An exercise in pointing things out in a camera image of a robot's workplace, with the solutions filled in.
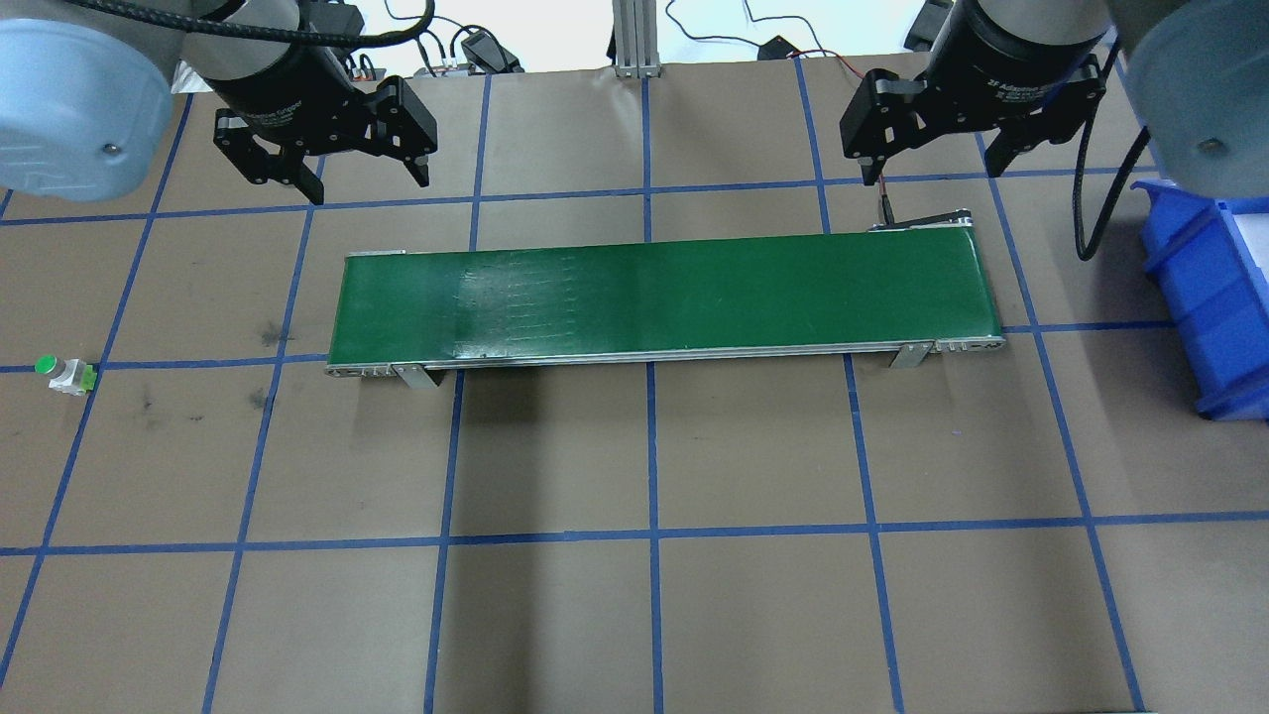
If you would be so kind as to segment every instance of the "robotic arm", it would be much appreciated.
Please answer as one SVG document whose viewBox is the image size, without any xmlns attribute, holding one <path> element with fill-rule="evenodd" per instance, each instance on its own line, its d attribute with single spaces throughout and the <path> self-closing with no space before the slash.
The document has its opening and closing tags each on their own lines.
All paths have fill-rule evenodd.
<svg viewBox="0 0 1269 714">
<path fill-rule="evenodd" d="M 425 186 L 435 118 L 398 76 L 358 90 L 336 52 L 409 42 L 433 9 L 428 0 L 412 33 L 363 38 L 354 37 L 354 6 L 325 1 L 5 0 L 0 55 L 11 56 L 0 57 L 0 184 L 74 200 L 133 190 L 168 126 L 170 80 L 184 58 L 228 105 L 216 113 L 213 141 L 251 183 L 291 184 L 320 204 L 322 184 L 305 157 L 358 150 L 400 160 Z M 247 34 L 291 30 L 291 39 L 185 32 L 201 23 L 223 33 L 233 32 L 225 23 Z M 32 72 L 34 57 L 51 71 Z"/>
<path fill-rule="evenodd" d="M 985 156 L 992 176 L 1042 141 L 1070 141 L 1105 93 L 1090 52 L 1113 19 L 1132 56 L 1128 98 L 1169 175 L 1212 197 L 1269 194 L 1269 0 L 948 5 L 931 0 L 914 27 L 929 32 L 947 14 L 926 70 L 867 72 L 841 117 L 843 150 L 865 184 L 890 156 L 945 133 L 999 128 Z"/>
</svg>

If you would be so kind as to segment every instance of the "blue tape grid line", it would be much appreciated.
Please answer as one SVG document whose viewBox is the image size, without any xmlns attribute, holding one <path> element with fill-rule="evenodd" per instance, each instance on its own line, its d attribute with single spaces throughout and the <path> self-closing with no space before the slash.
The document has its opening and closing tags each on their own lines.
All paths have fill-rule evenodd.
<svg viewBox="0 0 1269 714">
<path fill-rule="evenodd" d="M 1099 528 L 1152 526 L 1176 524 L 1240 524 L 1269 521 L 1269 511 L 1212 511 L 1206 514 L 1143 514 L 1094 516 Z M 657 529 L 660 540 L 700 540 L 723 538 L 780 538 L 780 536 L 840 536 L 867 535 L 872 529 L 882 534 L 924 534 L 957 531 L 1016 531 L 1032 529 L 1082 529 L 1081 516 L 1049 519 L 987 519 L 962 521 L 879 521 L 864 524 L 794 524 L 774 526 L 703 526 Z M 377 548 L 450 547 L 480 548 L 489 545 L 524 545 L 534 543 L 594 543 L 650 540 L 651 529 L 548 531 L 532 534 L 490 534 L 470 536 L 401 536 L 325 540 L 266 540 L 266 542 L 212 542 L 212 543 L 137 543 L 117 545 L 49 545 L 0 548 L 0 558 L 29 558 L 39 553 L 55 558 L 61 555 L 132 555 L 146 553 L 255 553 L 301 550 L 364 550 Z"/>
<path fill-rule="evenodd" d="M 326 169 L 326 157 L 317 160 L 316 174 L 320 179 Z M 313 211 L 305 214 L 305 226 L 299 233 L 299 245 L 296 249 L 296 261 L 291 270 L 291 287 L 287 290 L 287 304 L 282 313 L 282 336 L 278 339 L 278 349 L 274 354 L 273 378 L 269 382 L 269 396 L 264 402 L 264 413 L 260 416 L 260 430 L 255 441 L 255 455 L 251 459 L 251 473 L 247 478 L 246 495 L 242 498 L 242 516 L 239 520 L 237 542 L 235 545 L 246 543 L 246 535 L 251 528 L 251 510 L 255 506 L 255 491 L 260 483 L 260 467 L 264 463 L 264 448 L 269 440 L 269 425 L 273 422 L 273 408 L 278 397 L 278 386 L 282 383 L 282 368 L 287 355 L 287 336 L 291 334 L 291 318 L 294 315 L 296 295 L 299 293 L 299 278 L 305 270 L 305 255 L 308 251 L 308 233 L 312 231 Z M 233 562 L 230 566 L 228 585 L 225 587 L 225 602 L 221 606 L 221 621 L 216 629 L 216 646 L 212 649 L 212 663 L 207 672 L 207 686 L 203 690 L 203 714 L 211 714 L 212 701 L 216 699 L 216 682 L 221 673 L 221 659 L 225 654 L 225 639 L 228 635 L 230 618 L 233 613 L 233 601 L 237 596 L 239 574 L 242 571 L 244 548 L 235 548 Z"/>
<path fill-rule="evenodd" d="M 981 133 L 975 133 L 975 141 L 978 143 L 980 151 L 986 150 Z M 1107 568 L 1105 555 L 1101 553 L 1101 540 L 1098 538 L 1096 521 L 1093 519 L 1093 507 L 1089 503 L 1089 495 L 1084 487 L 1084 476 L 1080 473 L 1079 459 L 1075 454 L 1075 443 L 1071 439 L 1071 431 L 1066 422 L 1066 413 L 1062 410 L 1062 397 L 1058 393 L 1057 380 L 1053 377 L 1053 367 L 1048 359 L 1048 349 L 1044 345 L 1044 335 L 1041 330 L 1034 328 L 1039 323 L 1039 320 L 1036 317 L 1036 304 L 1032 301 L 1030 289 L 1027 285 L 1027 273 L 1023 269 L 1022 256 L 1019 255 L 1018 246 L 1014 242 L 1014 235 L 1009 226 L 1009 216 L 1005 211 L 1004 199 L 1000 195 L 1000 186 L 996 184 L 996 179 L 992 178 L 987 179 L 987 184 L 991 188 L 991 198 L 996 204 L 996 214 L 1000 218 L 1000 227 L 1005 233 L 1005 243 L 1009 247 L 1009 259 L 1013 261 L 1014 271 L 1018 276 L 1018 287 L 1023 295 L 1023 303 L 1027 307 L 1027 318 L 1030 321 L 1033 327 L 1032 336 L 1036 339 L 1036 349 L 1039 353 L 1039 363 L 1044 373 L 1044 383 L 1048 388 L 1049 401 L 1053 405 L 1053 417 L 1057 420 L 1058 434 L 1062 438 L 1062 449 L 1066 451 L 1066 463 L 1071 472 L 1071 483 L 1075 487 L 1075 496 L 1080 503 L 1080 515 L 1084 520 L 1085 531 L 1089 536 L 1093 564 L 1096 568 L 1098 582 L 1101 586 L 1101 596 L 1105 600 L 1107 615 L 1110 620 L 1110 630 L 1114 634 L 1115 647 L 1119 651 L 1119 662 L 1123 666 L 1123 675 L 1128 685 L 1128 694 L 1132 696 L 1133 709 L 1143 711 L 1146 705 L 1141 694 L 1141 685 L 1137 681 L 1137 672 L 1132 665 L 1132 654 L 1128 652 L 1128 639 L 1124 635 L 1123 623 L 1119 619 L 1119 607 L 1115 604 L 1114 590 L 1110 586 L 1110 572 Z"/>
<path fill-rule="evenodd" d="M 181 109 L 180 122 L 176 124 L 176 136 L 171 140 L 171 146 L 168 150 L 168 160 L 164 164 L 162 175 L 159 178 L 159 186 L 155 189 L 154 200 L 150 203 L 150 217 L 146 218 L 146 224 L 141 230 L 141 236 L 137 240 L 137 249 L 132 255 L 132 264 L 128 266 L 128 276 L 123 282 L 123 290 L 119 294 L 119 302 L 114 308 L 114 318 L 110 321 L 110 331 L 107 334 L 105 345 L 102 349 L 103 361 L 109 360 L 110 349 L 114 347 L 114 339 L 119 334 L 119 325 L 123 321 L 123 311 L 128 304 L 128 295 L 132 293 L 132 284 L 136 282 L 137 270 L 141 268 L 141 256 L 145 254 L 146 243 L 150 240 L 150 230 L 154 227 L 154 214 L 159 211 L 159 202 L 162 200 L 162 191 L 168 186 L 168 178 L 171 175 L 171 165 L 176 159 L 176 150 L 180 147 L 181 136 L 185 133 L 185 124 L 189 120 L 189 109 L 192 105 L 193 96 L 189 96 L 185 99 L 184 109 Z M 8 208 L 10 195 L 11 193 L 5 195 L 5 208 Z M 22 601 L 18 605 L 18 614 L 14 616 L 13 628 L 9 630 L 9 639 L 5 642 L 4 656 L 0 658 L 0 687 L 4 686 L 5 677 L 9 675 L 9 665 L 13 662 L 13 653 L 18 646 L 18 635 L 22 634 L 22 624 L 27 618 L 28 607 L 30 607 L 30 599 L 36 592 L 36 582 L 39 581 L 39 572 L 44 564 L 46 552 L 53 540 L 53 529 L 57 526 L 57 516 L 61 514 L 62 502 L 66 500 L 66 490 L 70 487 L 71 473 L 75 471 L 75 462 L 79 458 L 79 449 L 84 443 L 84 432 L 88 429 L 89 417 L 93 415 L 93 406 L 96 405 L 98 393 L 98 391 L 93 391 L 93 393 L 89 394 L 88 401 L 84 405 L 84 413 L 80 416 L 79 426 L 75 429 L 75 439 L 71 441 L 71 450 L 66 457 L 66 467 L 62 469 L 62 478 L 57 484 L 57 492 L 53 496 L 53 505 L 48 512 L 48 520 L 44 523 L 44 533 L 39 542 L 39 550 L 34 554 L 36 559 L 30 566 L 30 574 L 27 577 L 27 587 L 23 590 Z"/>
<path fill-rule="evenodd" d="M 480 104 L 480 134 L 476 141 L 476 178 L 472 181 L 472 224 L 467 241 L 468 250 L 476 250 L 480 237 L 480 195 L 485 180 L 485 137 L 489 133 L 489 100 L 494 90 L 492 75 L 485 75 L 485 88 Z M 440 628 L 445 604 L 445 581 L 449 568 L 449 547 L 454 543 L 450 528 L 454 520 L 454 482 L 458 474 L 458 432 L 462 427 L 463 393 L 467 373 L 458 370 L 454 378 L 454 403 L 449 416 L 449 455 L 445 462 L 445 496 L 440 511 L 440 539 L 437 548 L 437 580 L 431 591 L 431 629 L 428 635 L 428 663 L 423 690 L 423 710 L 433 714 L 437 706 L 437 672 L 440 667 Z"/>
<path fill-rule="evenodd" d="M 1151 171 L 1155 166 L 1137 166 L 1136 171 Z M 1086 174 L 1114 174 L 1115 169 L 1112 167 L 1089 167 Z M 1018 169 L 1009 171 L 1008 175 L 1003 178 L 1034 178 L 1034 176 L 1070 176 L 1074 175 L 1071 169 Z M 983 171 L 967 171 L 967 172 L 943 172 L 943 174 L 910 174 L 910 175 L 887 175 L 886 180 L 891 183 L 911 183 L 911 181 L 930 181 L 930 180 L 964 180 L 964 179 L 982 179 L 987 178 Z M 772 181 L 746 181 L 746 183 L 709 183 L 709 184 L 693 184 L 693 185 L 650 185 L 650 186 L 632 186 L 632 188 L 608 188 L 608 189 L 595 189 L 595 190 L 555 190 L 555 191 L 542 191 L 542 193 L 501 193 L 501 194 L 485 194 L 480 195 L 442 195 L 442 197 L 424 197 L 424 198 L 396 198 L 385 200 L 346 200 L 346 202 L 331 202 L 322 205 L 305 205 L 302 203 L 293 203 L 287 205 L 249 205 L 237 208 L 203 208 L 203 209 L 189 209 L 189 211 L 160 211 L 154 213 L 115 213 L 107 216 L 56 216 L 56 217 L 41 217 L 41 218 L 3 218 L 0 217 L 0 227 L 4 226 L 34 226 L 34 224 L 58 224 L 58 223 L 93 223 L 93 222 L 105 222 L 105 221 L 136 221 L 136 219 L 148 219 L 151 217 L 157 219 L 166 218 L 198 218 L 198 217 L 211 217 L 211 216 L 244 216 L 254 213 L 297 213 L 302 211 L 345 211 L 355 208 L 392 208 L 401 205 L 435 205 L 435 204 L 448 204 L 448 203 L 490 203 L 490 202 L 505 202 L 505 200 L 551 200 L 556 198 L 604 198 L 610 195 L 646 195 L 648 193 L 656 195 L 662 193 L 707 193 L 707 191 L 722 191 L 722 190 L 761 190 L 768 188 L 819 188 L 820 184 L 827 185 L 859 185 L 863 183 L 862 179 L 854 176 L 845 178 L 824 178 L 821 180 L 816 179 L 801 179 L 801 180 L 772 180 Z"/>
<path fill-rule="evenodd" d="M 829 198 L 824 188 L 824 166 L 820 161 L 820 143 L 815 132 L 815 114 L 811 112 L 811 94 L 806 86 L 806 74 L 801 57 L 796 57 L 793 67 L 797 71 L 798 91 L 802 95 L 802 112 L 806 118 L 806 133 L 811 142 L 811 161 L 815 165 L 817 194 L 820 199 L 820 226 L 825 233 L 832 232 L 829 217 Z M 898 651 L 895 646 L 895 626 L 891 621 L 890 592 L 886 587 L 886 563 L 881 550 L 881 530 L 877 526 L 877 506 L 873 501 L 872 477 L 868 469 L 868 449 L 864 443 L 863 415 L 859 412 L 859 394 L 855 389 L 855 370 L 850 354 L 841 355 L 845 368 L 846 394 L 850 401 L 850 424 L 854 431 L 855 458 L 859 463 L 859 483 L 863 490 L 864 517 L 867 520 L 868 548 L 872 552 L 873 581 L 877 586 L 877 613 L 881 618 L 881 637 L 886 649 L 886 670 L 890 673 L 890 695 L 897 714 L 904 714 L 904 685 L 898 671 Z"/>
<path fill-rule="evenodd" d="M 643 129 L 643 242 L 652 242 L 652 96 L 648 77 L 641 80 L 640 114 Z M 661 496 L 656 443 L 656 365 L 646 367 L 647 386 L 647 552 L 648 601 L 652 632 L 652 711 L 665 714 L 665 668 L 661 644 Z"/>
<path fill-rule="evenodd" d="M 651 204 L 645 204 L 645 217 L 647 224 L 651 226 Z M 651 241 L 651 227 L 645 228 L 645 241 Z M 1001 327 L 1005 334 L 1029 334 L 1029 332 L 1068 332 L 1068 331 L 1107 331 L 1107 330 L 1154 330 L 1154 328 L 1174 328 L 1175 322 L 1170 320 L 1127 320 L 1122 322 L 1057 322 L 1057 323 L 1038 323 L 1038 325 L 1005 325 Z M 325 351 L 308 351 L 303 354 L 287 354 L 282 356 L 280 361 L 283 364 L 293 363 L 325 363 L 327 354 Z M 278 356 L 235 356 L 235 359 L 227 360 L 155 360 L 155 361 L 119 361 L 119 363 L 107 363 L 99 365 L 98 370 L 214 370 L 220 368 L 254 368 L 259 365 L 274 365 L 277 364 Z M 0 365 L 0 375 L 4 374 L 16 374 L 16 373 L 30 373 L 33 368 L 30 365 Z"/>
<path fill-rule="evenodd" d="M 1123 70 L 1117 65 L 1117 71 L 1123 76 Z M 121 213 L 113 216 L 82 216 L 82 217 L 55 217 L 55 218 L 23 218 L 23 219 L 4 219 L 4 213 L 11 200 L 13 191 L 6 190 L 3 200 L 0 200 L 0 226 L 3 224 L 44 224 L 44 223 L 70 223 L 70 222 L 100 222 L 100 221 L 122 221 L 122 219 L 143 219 L 146 224 L 142 231 L 142 237 L 138 241 L 137 251 L 133 256 L 133 263 L 129 268 L 128 278 L 124 283 L 124 290 L 121 295 L 121 301 L 115 312 L 115 318 L 112 322 L 112 330 L 108 336 L 107 347 L 103 350 L 103 360 L 105 360 L 105 370 L 128 370 L 128 369 L 211 369 L 211 368 L 233 368 L 233 367 L 254 367 L 254 365 L 273 365 L 274 367 L 274 382 L 270 387 L 270 398 L 266 403 L 266 415 L 261 419 L 261 431 L 258 439 L 256 459 L 253 464 L 253 481 L 249 487 L 249 493 L 246 502 L 244 505 L 244 520 L 240 524 L 240 538 L 236 543 L 192 543 L 192 544 L 136 544 L 136 545 L 66 545 L 66 547 L 53 547 L 49 544 L 53 526 L 56 525 L 57 514 L 60 512 L 61 503 L 65 498 L 66 490 L 69 487 L 69 479 L 71 472 L 74 471 L 74 462 L 77 457 L 79 446 L 82 441 L 82 435 L 88 425 L 89 415 L 91 413 L 93 403 L 95 402 L 95 393 L 88 398 L 85 405 L 84 415 L 80 420 L 79 427 L 76 430 L 76 436 L 71 446 L 71 454 L 67 459 L 66 468 L 63 471 L 62 481 L 58 486 L 57 495 L 55 497 L 53 507 L 49 514 L 49 519 L 46 523 L 44 535 L 42 544 L 36 548 L 0 548 L 0 557 L 34 557 L 36 562 L 32 566 L 32 573 L 27 582 L 27 588 L 23 594 L 23 600 L 19 605 L 18 614 L 14 620 L 14 625 L 10 630 L 9 638 L 6 640 L 4 659 L 0 661 L 0 685 L 3 685 L 4 678 L 8 673 L 9 665 L 13 658 L 16 639 L 20 633 L 22 621 L 29 607 L 30 599 L 34 592 L 36 582 L 39 576 L 39 569 L 46 557 L 48 555 L 95 555 L 95 554 L 135 554 L 135 553 L 233 553 L 235 564 L 231 571 L 231 583 L 230 588 L 236 585 L 236 576 L 240 568 L 241 554 L 246 552 L 279 552 L 279 550 L 315 550 L 315 549 L 362 549 L 362 548 L 404 548 L 404 547 L 439 547 L 443 553 L 448 553 L 448 545 L 496 545 L 496 544 L 519 544 L 519 543 L 577 543 L 577 542 L 594 542 L 594 540 L 642 540 L 647 539 L 651 543 L 656 543 L 660 539 L 694 539 L 694 538 L 760 538 L 760 536 L 782 536 L 782 535 L 835 535 L 835 534 L 868 534 L 871 543 L 876 543 L 873 552 L 874 568 L 878 568 L 877 581 L 878 581 L 878 600 L 884 601 L 884 574 L 881 572 L 881 553 L 879 553 L 879 539 L 877 534 L 881 533 L 928 533 L 928 531 L 959 531 L 959 530 L 1013 530 L 1013 529 L 1036 529 L 1036 528 L 1085 528 L 1090 536 L 1090 547 L 1094 550 L 1094 558 L 1098 564 L 1099 580 L 1101 582 L 1103 594 L 1107 597 L 1108 611 L 1112 618 L 1112 626 L 1115 630 L 1117 646 L 1119 646 L 1121 658 L 1124 665 L 1126 677 L 1128 680 L 1129 690 L 1134 700 L 1134 706 L 1137 709 L 1143 709 L 1141 700 L 1140 687 L 1137 686 L 1134 673 L 1132 671 L 1132 662 L 1128 657 L 1127 643 L 1123 637 L 1122 625 L 1118 620 L 1117 609 L 1114 606 L 1113 592 L 1110 590 L 1109 576 L 1105 571 L 1104 559 L 1100 554 L 1100 545 L 1096 540 L 1096 526 L 1123 526 L 1123 525 L 1151 525 L 1151 524 L 1198 524 L 1198 523 L 1237 523 L 1237 521 L 1266 521 L 1269 520 L 1269 511 L 1227 511 L 1227 512 L 1208 512 L 1208 514 L 1157 514 L 1157 515 L 1118 515 L 1118 516 L 1093 516 L 1091 510 L 1088 505 L 1086 493 L 1082 490 L 1082 481 L 1079 476 L 1079 467 L 1075 462 L 1074 445 L 1070 441 L 1070 434 L 1066 429 L 1065 416 L 1061 412 L 1061 402 L 1056 392 L 1056 383 L 1052 378 L 1052 372 L 1048 364 L 1047 350 L 1043 347 L 1042 332 L 1046 331 L 1077 331 L 1077 330 L 1101 330 L 1101 328 L 1156 328 L 1156 327 L 1171 327 L 1173 323 L 1169 321 L 1137 321 L 1137 322 L 1081 322 L 1081 323 L 1066 323 L 1066 325 L 1042 325 L 1038 323 L 1034 315 L 1033 303 L 1030 301 L 1029 290 L 1025 285 L 1025 275 L 1023 273 L 1020 259 L 1016 254 L 1016 247 L 1013 242 L 1013 236 L 1008 226 L 1008 219 L 1004 211 L 1004 204 L 1000 198 L 999 188 L 995 180 L 989 180 L 992 197 L 996 202 L 996 209 L 1000 214 L 1001 223 L 1005 230 L 1008 243 L 1010 247 L 1010 257 L 1014 261 L 1014 268 L 1018 273 L 1018 279 L 1023 290 L 1024 301 L 1028 307 L 1028 316 L 1030 320 L 1029 325 L 1019 325 L 1005 327 L 1005 331 L 1010 332 L 1032 332 L 1037 340 L 1037 345 L 1041 351 L 1042 364 L 1046 369 L 1046 382 L 1048 383 L 1051 397 L 1055 401 L 1055 415 L 1058 419 L 1058 424 L 1062 431 L 1063 446 L 1067 449 L 1068 463 L 1072 468 L 1072 479 L 1076 483 L 1077 495 L 1080 496 L 1081 514 L 1079 519 L 1024 519 L 1024 520 L 992 520 L 992 521 L 934 521 L 934 523 L 893 523 L 882 524 L 876 520 L 876 510 L 871 496 L 871 482 L 867 476 L 867 453 L 863 440 L 862 420 L 858 412 L 858 396 L 854 389 L 854 375 L 853 367 L 850 363 L 850 356 L 845 355 L 845 368 L 848 378 L 848 392 L 851 397 L 851 412 L 855 424 L 855 438 L 857 449 L 859 449 L 859 459 L 862 476 L 864 481 L 865 490 L 865 511 L 869 514 L 868 523 L 865 524 L 827 524 L 827 525 L 792 525 L 792 526 L 759 526 L 759 528 L 716 528 L 716 529 L 660 529 L 657 523 L 657 503 L 656 503 L 656 491 L 655 491 L 655 449 L 656 449 L 656 432 L 655 432 L 655 369 L 648 365 L 648 458 L 650 458 L 650 529 L 646 531 L 641 530 L 626 530 L 626 531 L 566 531 L 566 533 L 548 533 L 548 534 L 503 534 L 503 535 L 490 535 L 490 536 L 450 536 L 448 533 L 448 525 L 452 515 L 452 500 L 453 500 L 453 474 L 454 463 L 457 459 L 457 438 L 458 438 L 458 424 L 461 415 L 462 403 L 462 386 L 464 382 L 464 375 L 459 373 L 456 384 L 456 399 L 454 399 L 454 412 L 450 435 L 450 459 L 447 471 L 447 491 L 445 491 L 445 507 L 444 507 L 444 526 L 443 534 L 439 538 L 400 538 L 400 539 L 344 539 L 344 540 L 313 540 L 313 542 L 261 542 L 250 543 L 245 540 L 245 530 L 249 524 L 250 517 L 250 500 L 254 497 L 255 479 L 259 476 L 259 462 L 263 455 L 263 444 L 266 434 L 266 421 L 272 416 L 273 398 L 277 393 L 278 377 L 280 374 L 280 365 L 292 363 L 315 363 L 325 361 L 325 354 L 310 353 L 310 354 L 284 354 L 286 340 L 279 341 L 278 354 L 273 359 L 244 359 L 244 360 L 192 360 L 192 361 L 155 361 L 155 363 L 109 363 L 108 355 L 109 349 L 113 346 L 114 337 L 117 335 L 123 309 L 127 302 L 127 297 L 131 293 L 132 283 L 136 278 L 136 271 L 140 266 L 140 260 L 145 245 L 148 238 L 152 223 L 155 219 L 160 218 L 179 218 L 179 217 L 197 217 L 197 216 L 222 216 L 222 214 L 240 214 L 240 213 L 274 213 L 274 212 L 294 212 L 306 211 L 305 235 L 301 238 L 299 252 L 297 254 L 297 265 L 292 279 L 292 290 L 288 294 L 288 308 L 284 320 L 284 328 L 289 325 L 291 309 L 294 302 L 294 290 L 298 285 L 298 276 L 302 269 L 303 250 L 307 242 L 307 233 L 311 226 L 312 214 L 315 211 L 321 209 L 344 209 L 344 208 L 372 208 L 372 207 L 391 207 L 391 205 L 416 205 L 416 204 L 440 204 L 440 203 L 472 203 L 472 235 L 470 236 L 470 246 L 475 246 L 477 221 L 478 221 L 478 207 L 482 200 L 532 200 L 532 199 L 555 199 L 555 198 L 581 198 L 581 197 L 603 197 L 603 195 L 642 195 L 645 200 L 645 240 L 651 240 L 651 197 L 659 193 L 692 193 L 692 191 L 714 191 L 714 190 L 753 190 L 753 189 L 765 189 L 765 188 L 810 188 L 815 186 L 820 197 L 820 211 L 821 222 L 825 230 L 829 230 L 827 219 L 827 202 L 825 198 L 826 185 L 846 185 L 846 184 L 859 184 L 862 183 L 855 178 L 835 178 L 825 179 L 822 175 L 822 166 L 820 165 L 820 156 L 817 151 L 817 137 L 813 131 L 813 119 L 810 112 L 810 99 L 806 90 L 805 75 L 802 71 L 801 62 L 796 62 L 796 70 L 799 81 L 799 89 L 802 91 L 803 110 L 806 112 L 806 119 L 808 126 L 808 136 L 812 145 L 812 156 L 815 160 L 816 178 L 813 180 L 789 180 L 789 181 L 754 181 L 754 183 L 732 183 L 732 184 L 702 184 L 702 185 L 665 185 L 654 186 L 651 185 L 651 137 L 650 137 L 650 115 L 648 115 L 648 90 L 647 80 L 643 80 L 642 85 L 642 98 L 643 98 L 643 127 L 645 127 L 645 142 L 643 142 L 643 159 L 645 159 L 645 175 L 643 185 L 641 188 L 629 189 L 612 189 L 612 190 L 579 190 L 579 191 L 552 191 L 552 193 L 523 193 L 523 194 L 501 194 L 501 195 L 482 195 L 481 194 L 481 164 L 483 160 L 483 146 L 485 136 L 487 129 L 487 105 L 489 105 L 489 93 L 490 81 L 486 77 L 485 95 L 482 99 L 482 118 L 481 118 L 481 132 L 478 140 L 478 153 L 477 153 L 477 172 L 476 183 L 473 185 L 473 193 L 470 197 L 438 197 L 438 198 L 419 198 L 419 199 L 398 199 L 398 200 L 363 200 L 363 202 L 346 202 L 335 203 L 321 207 L 311 207 L 303 204 L 293 205 L 272 205 L 272 207 L 259 207 L 259 208 L 227 208 L 227 209 L 207 209 L 207 211 L 169 211 L 160 212 L 159 204 L 161 200 L 162 191 L 166 186 L 168 178 L 171 171 L 173 161 L 175 159 L 176 148 L 181 140 L 185 129 L 185 123 L 188 120 L 190 101 L 187 100 L 180 124 L 178 127 L 176 137 L 171 145 L 168 155 L 168 160 L 164 167 L 164 172 L 156 190 L 154 202 L 151 203 L 150 212 L 147 213 Z M 982 148 L 982 138 L 977 137 L 980 150 Z M 1151 152 L 1154 153 L 1154 145 L 1151 145 Z M 1155 170 L 1152 166 L 1142 166 L 1137 170 Z M 1113 174 L 1115 169 L 1113 167 L 1093 167 L 1089 169 L 1090 174 Z M 1006 178 L 1018 176 L 1052 176 L 1052 175 L 1071 175 L 1070 170 L 1066 169 L 1039 169 L 1039 170 L 1014 170 L 1010 171 Z M 887 176 L 891 181 L 924 181 L 924 180 L 957 180 L 957 179 L 980 179 L 987 178 L 982 171 L 968 171 L 968 172 L 953 172 L 953 174 L 930 174 L 930 175 L 906 175 L 906 176 Z M 27 373 L 30 372 L 30 367 L 0 367 L 0 374 L 6 373 Z M 661 667 L 660 667 L 660 583 L 659 583 L 659 549 L 652 550 L 652 578 L 654 578 L 654 670 L 656 681 L 656 701 L 657 710 L 664 708 L 664 690 L 661 687 Z M 428 710 L 431 710 L 431 695 L 434 692 L 435 685 L 435 659 L 439 647 L 439 623 L 440 623 L 440 604 L 443 597 L 444 586 L 444 562 L 438 561 L 438 588 L 437 599 L 434 602 L 433 613 L 433 643 L 429 652 L 429 684 L 428 684 Z M 228 614 L 232 607 L 231 591 L 227 590 L 227 602 L 222 611 L 222 626 L 217 637 L 217 652 L 213 657 L 213 668 L 218 667 L 220 656 L 223 649 L 223 637 L 227 630 Z M 883 630 L 888 630 L 888 605 L 883 613 Z M 893 657 L 893 642 L 892 634 L 884 634 L 887 640 L 887 659 L 891 665 L 891 677 L 892 689 L 896 694 L 896 708 L 902 710 L 901 692 L 898 690 L 898 677 L 897 677 L 897 663 Z M 204 698 L 204 710 L 209 706 L 211 695 L 214 690 L 214 671 L 209 672 L 208 691 Z"/>
</svg>

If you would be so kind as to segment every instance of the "brown paper floor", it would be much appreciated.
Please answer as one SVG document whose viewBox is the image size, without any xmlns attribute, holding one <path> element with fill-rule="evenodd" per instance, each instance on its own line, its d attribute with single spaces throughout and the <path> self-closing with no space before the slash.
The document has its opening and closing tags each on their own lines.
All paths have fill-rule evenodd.
<svg viewBox="0 0 1269 714">
<path fill-rule="evenodd" d="M 137 193 L 5 194 L 0 711 L 1263 711 L 1269 429 L 1193 413 L 1140 191 L 1075 259 L 1074 143 L 888 166 L 900 219 L 973 211 L 996 353 L 321 374 L 352 250 L 868 227 L 855 81 L 423 80 L 434 185 L 331 156 L 316 209 L 180 98 Z M 46 389 L 44 351 L 98 392 Z"/>
</svg>

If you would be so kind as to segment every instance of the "white wall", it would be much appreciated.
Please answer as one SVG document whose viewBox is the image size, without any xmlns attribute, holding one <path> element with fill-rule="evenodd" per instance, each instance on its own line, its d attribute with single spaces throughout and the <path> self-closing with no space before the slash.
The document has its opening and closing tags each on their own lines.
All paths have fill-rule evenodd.
<svg viewBox="0 0 1269 714">
<path fill-rule="evenodd" d="M 723 62 L 753 60 L 754 47 L 739 42 L 694 42 L 665 16 L 669 0 L 657 0 L 657 37 L 662 62 Z M 397 15 L 421 11 L 423 0 L 391 0 Z M 365 16 L 365 32 L 406 27 L 392 20 L 382 0 L 355 0 Z M 750 0 L 755 16 L 806 15 L 826 48 L 843 55 L 902 52 L 921 0 Z M 612 32 L 610 0 L 437 0 L 437 14 L 487 27 L 528 71 L 602 67 L 608 63 Z M 799 22 L 750 24 L 740 0 L 678 0 L 674 14 L 693 34 L 737 34 L 765 42 L 782 34 L 799 48 L 811 48 L 811 36 Z M 454 25 L 435 20 L 433 29 L 448 44 Z M 429 55 L 437 63 L 431 39 Z M 421 67 L 414 44 L 368 51 L 376 66 L 411 75 Z"/>
</svg>

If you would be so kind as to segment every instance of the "red wire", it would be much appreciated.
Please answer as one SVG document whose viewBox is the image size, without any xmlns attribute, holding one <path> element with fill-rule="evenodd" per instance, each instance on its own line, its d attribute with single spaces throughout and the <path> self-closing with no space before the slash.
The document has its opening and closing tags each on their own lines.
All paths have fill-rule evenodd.
<svg viewBox="0 0 1269 714">
<path fill-rule="evenodd" d="M 860 72 L 859 70 L 857 70 L 854 66 L 850 65 L 850 62 L 846 61 L 845 57 L 843 57 L 841 55 L 838 55 L 832 49 L 819 49 L 819 48 L 816 48 L 816 49 L 802 49 L 802 51 L 793 52 L 792 55 L 789 55 L 789 58 L 801 57 L 803 55 L 810 55 L 812 52 L 820 52 L 820 53 L 824 53 L 824 55 L 832 55 L 834 57 L 841 60 L 841 63 L 845 65 L 848 70 L 850 70 L 850 74 L 855 75 L 859 79 L 864 79 L 864 74 L 863 72 Z"/>
</svg>

